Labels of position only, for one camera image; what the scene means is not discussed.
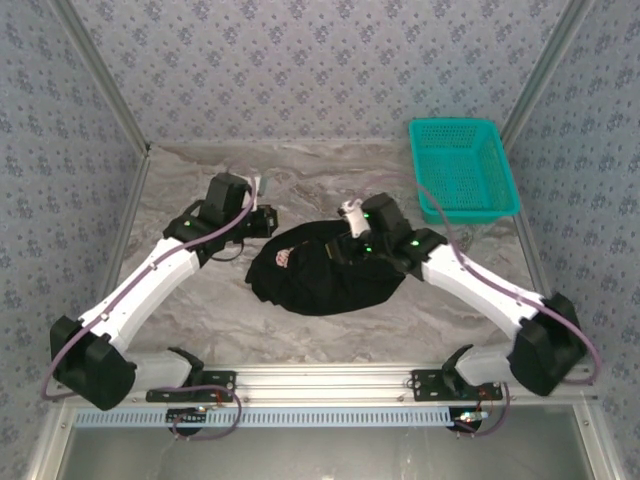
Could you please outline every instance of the patterned wallpaper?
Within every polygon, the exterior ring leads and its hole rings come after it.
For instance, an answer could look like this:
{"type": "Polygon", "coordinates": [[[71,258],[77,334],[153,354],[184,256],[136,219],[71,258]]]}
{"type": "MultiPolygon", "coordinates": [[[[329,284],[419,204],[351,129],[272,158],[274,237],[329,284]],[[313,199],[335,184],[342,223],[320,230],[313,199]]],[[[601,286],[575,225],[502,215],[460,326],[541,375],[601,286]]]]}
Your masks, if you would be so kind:
{"type": "Polygon", "coordinates": [[[75,0],[147,140],[504,123],[566,0],[75,0]]]}
{"type": "Polygon", "coordinates": [[[598,0],[511,152],[553,287],[604,357],[604,409],[640,478],[640,5],[598,0]]]}
{"type": "Polygon", "coordinates": [[[0,18],[0,478],[19,479],[48,328],[95,300],[138,161],[47,2],[0,18]]]}

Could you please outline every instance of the marble surface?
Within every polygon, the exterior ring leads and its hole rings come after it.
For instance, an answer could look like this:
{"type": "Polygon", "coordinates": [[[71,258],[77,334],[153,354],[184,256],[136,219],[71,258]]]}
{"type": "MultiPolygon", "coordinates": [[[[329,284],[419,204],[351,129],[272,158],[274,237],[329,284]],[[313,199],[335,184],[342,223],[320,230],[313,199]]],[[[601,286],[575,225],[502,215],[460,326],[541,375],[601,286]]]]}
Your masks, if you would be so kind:
{"type": "MultiPolygon", "coordinates": [[[[260,203],[278,209],[277,233],[303,222],[337,218],[340,203],[376,175],[413,171],[408,145],[399,144],[154,146],[121,279],[150,253],[169,220],[202,198],[211,177],[227,168],[268,178],[260,203]]],[[[387,180],[371,193],[380,191],[394,196],[414,228],[424,226],[413,186],[387,180]]],[[[456,232],[473,260],[531,288],[512,219],[459,226],[456,232]]],[[[412,277],[386,303],[348,314],[304,317],[262,303],[244,277],[265,242],[248,240],[243,255],[233,262],[207,263],[154,312],[131,349],[180,346],[209,364],[439,362],[461,345],[506,339],[454,296],[412,277]]]]}

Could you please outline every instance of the black t-shirt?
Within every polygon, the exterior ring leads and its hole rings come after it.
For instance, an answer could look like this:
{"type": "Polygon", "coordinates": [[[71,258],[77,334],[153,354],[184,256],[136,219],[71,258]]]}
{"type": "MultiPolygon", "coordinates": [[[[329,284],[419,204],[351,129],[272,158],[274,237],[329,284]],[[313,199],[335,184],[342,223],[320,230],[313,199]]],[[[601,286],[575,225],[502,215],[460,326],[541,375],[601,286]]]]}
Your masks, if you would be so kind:
{"type": "Polygon", "coordinates": [[[245,282],[263,302],[301,315],[333,315],[385,302],[405,275],[378,259],[333,262],[325,244],[345,234],[349,225],[336,220],[305,223],[278,235],[253,260],[245,282]]]}

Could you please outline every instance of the plastic basket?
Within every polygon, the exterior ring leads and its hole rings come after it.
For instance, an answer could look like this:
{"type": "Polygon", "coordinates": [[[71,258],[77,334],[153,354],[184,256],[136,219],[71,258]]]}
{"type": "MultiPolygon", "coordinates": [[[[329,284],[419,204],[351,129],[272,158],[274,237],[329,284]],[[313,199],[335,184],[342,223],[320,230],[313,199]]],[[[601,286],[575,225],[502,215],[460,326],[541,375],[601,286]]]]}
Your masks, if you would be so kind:
{"type": "MultiPolygon", "coordinates": [[[[418,183],[451,223],[491,223],[520,211],[520,198],[496,126],[473,118],[426,118],[409,124],[418,183]]],[[[424,194],[427,223],[442,219],[424,194]]]]}

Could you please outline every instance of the purple cable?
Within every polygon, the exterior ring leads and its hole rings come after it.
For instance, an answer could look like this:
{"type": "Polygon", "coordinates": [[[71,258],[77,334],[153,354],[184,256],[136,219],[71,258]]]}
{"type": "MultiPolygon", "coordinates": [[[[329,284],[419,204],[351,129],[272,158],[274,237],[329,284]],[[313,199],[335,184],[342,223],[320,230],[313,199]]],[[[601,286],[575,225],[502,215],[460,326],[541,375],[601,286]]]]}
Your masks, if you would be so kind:
{"type": "Polygon", "coordinates": [[[456,240],[456,236],[453,233],[453,228],[451,226],[451,223],[449,222],[449,219],[447,218],[447,215],[444,213],[444,210],[442,209],[438,201],[433,197],[433,195],[431,195],[431,193],[429,193],[429,191],[426,188],[424,188],[422,185],[416,182],[415,178],[413,178],[411,175],[406,175],[402,173],[390,173],[390,174],[380,175],[374,178],[373,180],[371,180],[370,182],[368,182],[367,184],[365,184],[365,186],[362,187],[360,191],[353,197],[353,200],[355,200],[356,198],[361,198],[364,191],[370,188],[371,186],[381,182],[382,180],[386,180],[389,178],[404,179],[404,180],[409,178],[411,179],[412,183],[415,183],[418,186],[418,188],[429,199],[429,201],[432,203],[432,205],[438,211],[438,214],[442,218],[444,222],[444,226],[447,229],[449,243],[451,244],[451,248],[453,249],[454,255],[458,259],[458,262],[460,262],[460,265],[462,265],[474,278],[481,281],[485,285],[493,288],[495,291],[500,292],[503,295],[506,295],[507,297],[513,298],[514,300],[520,303],[523,303],[532,308],[535,308],[539,312],[542,312],[545,315],[553,318],[555,321],[559,322],[561,325],[566,327],[576,337],[578,337],[582,343],[584,343],[584,345],[587,347],[587,350],[589,350],[591,357],[593,358],[593,364],[594,364],[593,373],[585,379],[564,380],[565,383],[583,385],[583,384],[593,383],[596,380],[596,378],[600,374],[600,370],[602,369],[602,359],[600,358],[600,354],[598,353],[598,350],[596,349],[596,347],[593,345],[593,343],[591,343],[591,340],[589,340],[587,336],[584,333],[582,333],[582,331],[578,327],[576,327],[573,323],[571,323],[569,320],[564,318],[562,315],[554,312],[553,310],[551,310],[550,308],[548,308],[547,306],[543,305],[540,302],[536,302],[533,300],[529,300],[528,298],[520,297],[518,294],[512,292],[511,290],[501,285],[498,285],[492,280],[489,280],[488,278],[484,277],[481,273],[475,271],[473,267],[468,265],[464,255],[462,254],[462,251],[460,250],[460,247],[458,246],[458,241],[456,240]]]}
{"type": "Polygon", "coordinates": [[[182,421],[184,417],[186,417],[189,414],[183,413],[181,415],[178,415],[173,421],[173,424],[171,425],[171,430],[173,431],[173,434],[176,436],[176,439],[186,440],[189,442],[218,440],[220,438],[226,437],[227,435],[233,433],[238,428],[238,425],[240,424],[240,420],[242,420],[242,402],[240,401],[240,397],[238,397],[236,392],[228,388],[221,387],[219,385],[198,385],[196,387],[163,387],[163,388],[159,388],[158,390],[165,391],[165,392],[200,392],[203,390],[214,390],[216,392],[226,393],[227,395],[230,395],[231,398],[233,398],[233,401],[236,403],[236,405],[238,405],[238,413],[236,413],[236,416],[233,419],[233,423],[231,424],[231,426],[226,428],[222,432],[215,433],[213,435],[198,435],[197,437],[186,437],[184,435],[180,435],[180,433],[178,433],[178,424],[182,421]]]}
{"type": "Polygon", "coordinates": [[[468,435],[472,437],[486,437],[494,433],[504,424],[505,420],[507,419],[507,415],[509,414],[509,410],[511,409],[511,394],[509,393],[509,386],[506,383],[503,383],[502,387],[504,388],[504,408],[502,410],[502,414],[500,415],[500,418],[491,428],[483,432],[477,433],[473,428],[471,428],[469,425],[464,424],[463,422],[453,422],[453,423],[460,428],[464,428],[465,430],[468,430],[469,431],[468,435]]]}
{"type": "MultiPolygon", "coordinates": [[[[251,183],[251,199],[249,200],[249,203],[247,204],[247,206],[242,209],[242,211],[236,218],[234,218],[224,227],[220,228],[219,230],[216,230],[215,232],[212,232],[208,235],[205,235],[204,237],[200,237],[190,242],[187,242],[183,245],[178,245],[177,247],[174,247],[171,250],[166,251],[165,253],[160,255],[160,257],[158,257],[158,259],[155,260],[153,263],[156,266],[160,265],[163,261],[165,261],[174,253],[179,252],[181,250],[185,250],[187,248],[195,247],[196,245],[200,245],[201,243],[208,242],[210,240],[213,240],[214,238],[218,238],[220,235],[227,233],[229,230],[235,227],[238,223],[240,223],[240,221],[244,217],[246,217],[251,211],[251,209],[253,208],[253,204],[258,195],[258,189],[256,186],[255,178],[251,177],[250,183],[251,183]]],[[[42,382],[42,386],[40,387],[40,397],[43,400],[60,400],[62,398],[68,398],[75,395],[75,393],[72,393],[72,392],[62,393],[59,395],[49,395],[47,393],[47,387],[49,386],[49,381],[51,380],[51,377],[53,377],[53,373],[56,371],[56,368],[58,368],[58,365],[60,364],[62,359],[65,357],[65,355],[69,353],[69,350],[71,350],[74,347],[74,345],[78,343],[80,339],[84,337],[93,327],[95,327],[98,323],[103,321],[102,315],[104,314],[108,315],[111,311],[113,311],[116,305],[118,305],[118,303],[120,303],[122,299],[126,297],[129,294],[129,292],[131,292],[131,290],[133,290],[136,287],[136,285],[138,285],[142,281],[142,279],[147,276],[149,272],[152,272],[152,271],[153,271],[153,268],[151,266],[147,266],[144,270],[142,270],[140,274],[137,277],[135,277],[129,285],[123,288],[122,291],[111,301],[111,303],[109,303],[109,305],[105,307],[105,309],[96,318],[94,318],[91,322],[89,322],[87,325],[82,327],[82,329],[78,331],[78,333],[76,333],[73,337],[71,337],[71,340],[65,343],[64,347],[62,347],[60,351],[57,353],[57,355],[53,358],[53,360],[51,361],[51,365],[49,365],[49,368],[45,373],[44,381],[42,382]]]]}

